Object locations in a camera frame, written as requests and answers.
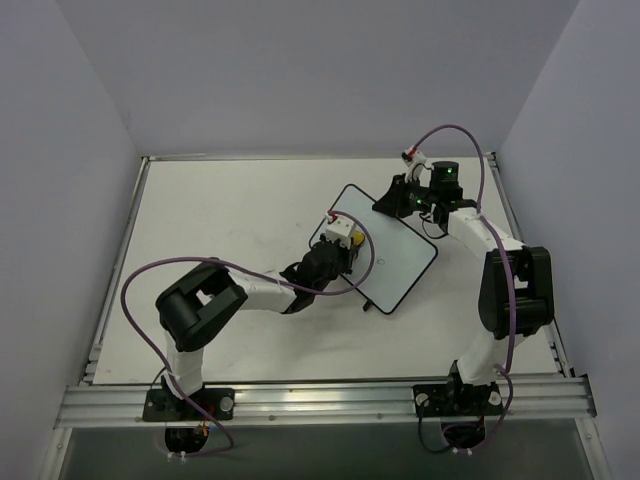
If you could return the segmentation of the yellow whiteboard eraser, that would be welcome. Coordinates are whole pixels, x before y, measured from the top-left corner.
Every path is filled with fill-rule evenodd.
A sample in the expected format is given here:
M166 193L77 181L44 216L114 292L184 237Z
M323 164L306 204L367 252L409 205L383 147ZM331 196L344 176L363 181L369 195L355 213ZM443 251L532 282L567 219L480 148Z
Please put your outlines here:
M355 231L351 236L351 249L358 250L365 242L365 234L360 231Z

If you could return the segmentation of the white whiteboard black frame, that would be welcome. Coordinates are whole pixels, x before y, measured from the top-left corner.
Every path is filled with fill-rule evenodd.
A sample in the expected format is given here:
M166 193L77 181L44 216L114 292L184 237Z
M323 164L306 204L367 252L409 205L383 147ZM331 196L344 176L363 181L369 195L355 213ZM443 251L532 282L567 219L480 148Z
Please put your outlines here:
M374 198L354 184L344 186L331 203L332 210L359 220L369 235L353 263L353 273L340 275L327 289L352 286L373 262L371 273L355 291L381 313L390 315L434 263L438 248L404 221L374 211L373 204Z

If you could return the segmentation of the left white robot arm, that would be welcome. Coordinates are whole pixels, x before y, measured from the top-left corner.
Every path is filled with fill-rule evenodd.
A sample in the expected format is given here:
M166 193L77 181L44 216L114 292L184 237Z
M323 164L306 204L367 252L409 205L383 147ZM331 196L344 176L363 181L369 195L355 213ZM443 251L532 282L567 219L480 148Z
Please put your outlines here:
M202 263L162 292L155 302L165 330L171 371L166 408L179 419L194 417L202 405L204 347L242 310L295 314L309 307L339 275L350 273L365 236L357 232L348 247L325 235L303 259L279 273L274 283L228 268Z

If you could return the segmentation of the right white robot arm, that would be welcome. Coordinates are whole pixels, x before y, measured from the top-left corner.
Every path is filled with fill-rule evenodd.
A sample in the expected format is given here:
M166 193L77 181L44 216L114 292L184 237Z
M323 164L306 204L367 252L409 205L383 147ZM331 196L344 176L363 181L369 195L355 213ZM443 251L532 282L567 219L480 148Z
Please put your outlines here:
M480 400L480 387L511 371L516 348L554 319L549 251L532 247L497 227L483 211L484 188L475 199L464 196L459 164L404 157L406 171L395 175L373 210L404 219L428 217L461 243L483 265L478 296L479 333L451 366L444 400L455 412L469 411Z

